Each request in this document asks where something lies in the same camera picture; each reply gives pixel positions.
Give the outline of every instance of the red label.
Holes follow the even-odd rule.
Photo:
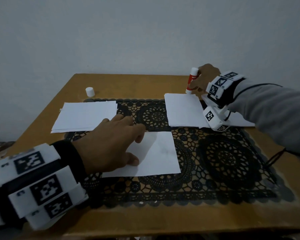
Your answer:
[[[189,88],[189,84],[193,81],[193,80],[196,80],[197,79],[197,76],[194,76],[194,75],[189,75],[189,79],[188,79],[188,86],[187,86],[187,90],[192,90]]]

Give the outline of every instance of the person's right hand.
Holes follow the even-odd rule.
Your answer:
[[[220,74],[220,70],[214,67],[212,64],[204,64],[203,66],[199,67],[199,77],[189,84],[189,88],[193,89],[195,93],[198,92],[199,94],[204,94],[206,93],[208,83]]]
[[[132,142],[140,143],[145,131],[145,125],[134,125],[131,116],[117,114],[111,121],[104,119],[93,131],[72,144],[87,174],[110,172],[127,164],[139,164],[139,159],[126,150]]]

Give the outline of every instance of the placemat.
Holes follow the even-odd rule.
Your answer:
[[[244,129],[231,127],[220,133],[210,128],[170,127],[164,100],[87,99],[85,102],[111,100],[117,101],[118,114],[132,116],[147,131],[172,132],[181,173],[110,178],[102,178],[102,173],[91,174],[82,185],[92,208],[295,200],[292,190],[274,168],[264,168],[267,158]],[[75,141],[87,133],[69,132],[65,139]]]

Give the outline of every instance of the glue stick cap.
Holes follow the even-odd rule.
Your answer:
[[[86,88],[86,93],[88,97],[93,97],[95,95],[92,87]]]
[[[198,71],[199,71],[198,68],[192,67],[192,68],[191,68],[191,71],[190,71],[190,75],[192,75],[192,76],[197,76],[197,75],[198,75]]]

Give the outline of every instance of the gray sweatshirt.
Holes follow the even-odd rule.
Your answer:
[[[234,96],[252,85],[249,80],[240,82]],[[259,86],[240,94],[228,108],[255,123],[277,144],[300,153],[300,91],[276,85]]]

